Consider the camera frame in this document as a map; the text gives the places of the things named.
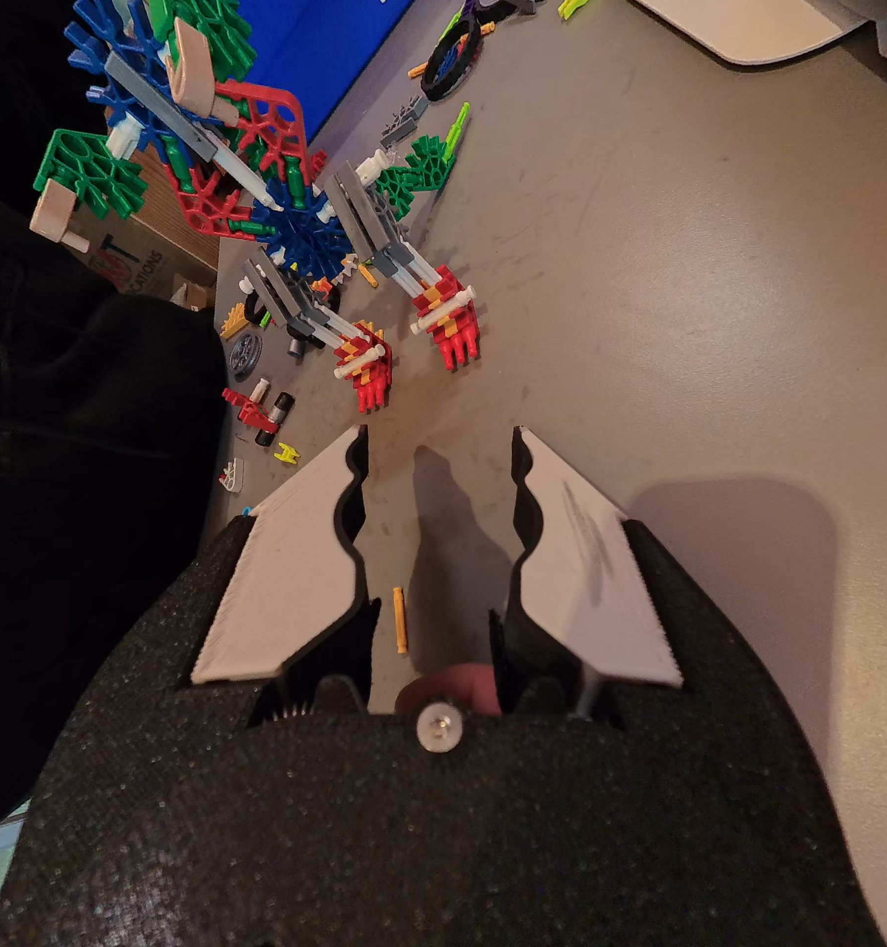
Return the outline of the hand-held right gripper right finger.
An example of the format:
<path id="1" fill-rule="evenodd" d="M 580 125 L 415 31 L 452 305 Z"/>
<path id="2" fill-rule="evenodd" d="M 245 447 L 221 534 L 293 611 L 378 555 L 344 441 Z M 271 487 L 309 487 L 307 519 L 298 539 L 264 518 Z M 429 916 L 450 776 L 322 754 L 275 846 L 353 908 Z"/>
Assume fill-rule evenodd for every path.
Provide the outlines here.
<path id="1" fill-rule="evenodd" d="M 505 614 L 490 623 L 502 712 L 545 704 L 588 718 L 610 682 L 680 689 L 623 511 L 523 425 L 512 432 L 510 474 L 522 551 Z"/>

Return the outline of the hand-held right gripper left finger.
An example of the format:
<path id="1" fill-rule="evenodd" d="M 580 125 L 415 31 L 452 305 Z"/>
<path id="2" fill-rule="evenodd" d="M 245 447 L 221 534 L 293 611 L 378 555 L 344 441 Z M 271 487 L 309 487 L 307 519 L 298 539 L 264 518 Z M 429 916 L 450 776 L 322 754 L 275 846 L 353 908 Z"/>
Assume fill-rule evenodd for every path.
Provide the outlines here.
<path id="1" fill-rule="evenodd" d="M 322 679 L 351 680 L 366 708 L 381 602 L 355 538 L 366 514 L 368 433 L 356 424 L 253 509 L 193 685 L 272 681 L 284 707 L 311 705 Z"/>

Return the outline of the blue plastic bin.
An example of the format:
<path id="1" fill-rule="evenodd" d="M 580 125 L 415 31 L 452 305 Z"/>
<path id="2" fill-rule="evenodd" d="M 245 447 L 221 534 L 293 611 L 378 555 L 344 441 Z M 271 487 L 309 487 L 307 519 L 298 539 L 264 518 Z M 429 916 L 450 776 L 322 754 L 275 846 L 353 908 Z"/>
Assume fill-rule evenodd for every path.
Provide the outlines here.
<path id="1" fill-rule="evenodd" d="M 257 59 L 246 81 L 290 92 L 312 140 L 410 1 L 242 1 Z"/>

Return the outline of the person's right hand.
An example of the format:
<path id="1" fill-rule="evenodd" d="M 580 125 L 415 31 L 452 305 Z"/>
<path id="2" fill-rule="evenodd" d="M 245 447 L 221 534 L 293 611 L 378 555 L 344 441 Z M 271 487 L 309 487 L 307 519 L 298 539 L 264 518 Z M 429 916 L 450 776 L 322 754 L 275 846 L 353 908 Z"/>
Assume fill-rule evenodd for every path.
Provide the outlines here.
<path id="1" fill-rule="evenodd" d="M 457 702 L 476 714 L 502 713 L 494 667 L 482 663 L 458 664 L 413 680 L 398 694 L 394 711 L 407 713 L 437 698 Z"/>

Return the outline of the red toy piece assembly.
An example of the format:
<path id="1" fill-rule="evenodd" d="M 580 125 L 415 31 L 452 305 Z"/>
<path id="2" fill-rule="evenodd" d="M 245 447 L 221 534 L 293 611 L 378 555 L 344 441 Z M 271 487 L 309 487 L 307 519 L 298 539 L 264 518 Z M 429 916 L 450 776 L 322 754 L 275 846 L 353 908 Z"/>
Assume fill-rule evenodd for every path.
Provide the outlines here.
<path id="1" fill-rule="evenodd" d="M 222 392 L 223 398 L 238 409 L 238 420 L 257 431 L 256 443 L 263 448 L 269 447 L 276 440 L 295 405 L 294 396 L 283 391 L 276 397 L 271 408 L 265 408 L 262 400 L 270 385 L 269 379 L 261 377 L 249 396 L 229 387 L 224 388 Z"/>

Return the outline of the grey wheel hub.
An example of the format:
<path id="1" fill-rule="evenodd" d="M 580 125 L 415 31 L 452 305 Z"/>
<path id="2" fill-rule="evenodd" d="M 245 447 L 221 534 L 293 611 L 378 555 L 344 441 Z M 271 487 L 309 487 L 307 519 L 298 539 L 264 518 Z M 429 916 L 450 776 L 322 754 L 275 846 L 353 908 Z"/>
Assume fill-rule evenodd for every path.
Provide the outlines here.
<path id="1" fill-rule="evenodd" d="M 256 369 L 262 352 L 262 337 L 256 332 L 241 332 L 227 356 L 227 366 L 235 383 L 245 381 Z"/>

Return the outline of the printed cardboard box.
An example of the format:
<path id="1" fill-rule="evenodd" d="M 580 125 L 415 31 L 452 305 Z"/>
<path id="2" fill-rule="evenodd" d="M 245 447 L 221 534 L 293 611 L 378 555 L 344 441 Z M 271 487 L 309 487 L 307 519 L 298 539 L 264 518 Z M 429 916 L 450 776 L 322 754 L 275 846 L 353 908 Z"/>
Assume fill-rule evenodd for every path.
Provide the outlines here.
<path id="1" fill-rule="evenodd" d="M 184 222 L 120 219 L 111 211 L 98 219 L 88 207 L 73 215 L 71 230 L 89 249 L 71 254 L 117 291 L 175 302 L 193 312 L 212 310 L 219 267 L 218 238 L 190 230 Z"/>

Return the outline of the colourful construction toy model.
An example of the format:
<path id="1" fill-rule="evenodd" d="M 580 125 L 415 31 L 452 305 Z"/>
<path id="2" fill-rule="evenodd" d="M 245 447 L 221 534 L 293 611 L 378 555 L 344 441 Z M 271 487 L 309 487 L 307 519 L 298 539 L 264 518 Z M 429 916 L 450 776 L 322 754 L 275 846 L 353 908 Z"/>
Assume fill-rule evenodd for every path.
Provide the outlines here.
<path id="1" fill-rule="evenodd" d="M 322 152 L 308 150 L 298 100 L 246 82 L 256 60 L 238 2 L 76 2 L 65 34 L 72 66 L 98 77 L 86 98 L 106 109 L 105 135 L 59 129 L 37 172 L 31 230 L 80 253 L 77 207 L 126 219 L 144 203 L 141 166 L 153 145 L 170 166 L 195 231 L 255 245 L 241 288 L 256 292 L 270 323 L 336 357 L 362 413 L 381 407 L 393 355 L 372 323 L 350 323 L 326 302 L 359 263 L 371 263 L 417 309 L 409 326 L 437 347 L 447 371 L 479 356 L 475 291 L 434 267 L 408 240 L 385 196 L 345 162 L 320 187 Z"/>

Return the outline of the green fan connector assembly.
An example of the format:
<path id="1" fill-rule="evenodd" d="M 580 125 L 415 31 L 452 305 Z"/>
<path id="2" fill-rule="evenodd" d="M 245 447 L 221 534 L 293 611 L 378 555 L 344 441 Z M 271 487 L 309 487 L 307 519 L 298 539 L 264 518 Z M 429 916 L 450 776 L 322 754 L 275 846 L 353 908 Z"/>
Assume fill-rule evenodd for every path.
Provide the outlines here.
<path id="1" fill-rule="evenodd" d="M 468 101 L 463 102 L 445 138 L 414 137 L 416 129 L 392 149 L 383 149 L 380 143 L 373 156 L 358 165 L 356 173 L 361 184 L 385 196 L 396 219 L 408 214 L 416 193 L 438 191 L 445 185 L 457 159 L 470 108 Z"/>

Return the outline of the dark grey connector piece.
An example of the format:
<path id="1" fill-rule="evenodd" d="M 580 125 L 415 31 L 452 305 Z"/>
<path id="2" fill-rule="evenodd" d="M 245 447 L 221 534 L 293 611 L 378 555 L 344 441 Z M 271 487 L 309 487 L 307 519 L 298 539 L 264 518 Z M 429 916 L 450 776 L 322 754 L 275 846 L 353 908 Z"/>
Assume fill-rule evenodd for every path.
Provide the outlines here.
<path id="1" fill-rule="evenodd" d="M 423 94 L 412 96 L 402 103 L 402 106 L 392 114 L 390 122 L 381 133 L 381 147 L 392 149 L 402 139 L 411 136 L 428 105 L 429 102 Z"/>

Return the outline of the large black toy tyre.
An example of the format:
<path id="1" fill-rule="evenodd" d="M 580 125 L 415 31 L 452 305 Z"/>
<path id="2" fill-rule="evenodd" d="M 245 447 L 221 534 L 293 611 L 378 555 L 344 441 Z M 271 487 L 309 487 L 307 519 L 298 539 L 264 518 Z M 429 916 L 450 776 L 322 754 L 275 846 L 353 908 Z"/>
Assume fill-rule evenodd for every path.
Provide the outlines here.
<path id="1" fill-rule="evenodd" d="M 481 25 L 473 13 L 449 27 L 433 49 L 421 78 L 421 89 L 431 102 L 446 98 L 476 61 L 482 47 Z"/>

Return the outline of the white monitor stand base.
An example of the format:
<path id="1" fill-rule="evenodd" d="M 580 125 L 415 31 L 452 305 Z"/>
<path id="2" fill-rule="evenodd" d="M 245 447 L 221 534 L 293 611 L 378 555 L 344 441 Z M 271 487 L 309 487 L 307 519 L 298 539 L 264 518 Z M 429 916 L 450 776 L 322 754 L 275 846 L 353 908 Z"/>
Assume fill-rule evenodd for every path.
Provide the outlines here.
<path id="1" fill-rule="evenodd" d="M 641 1 L 731 65 L 785 63 L 847 36 L 865 19 L 834 1 Z"/>

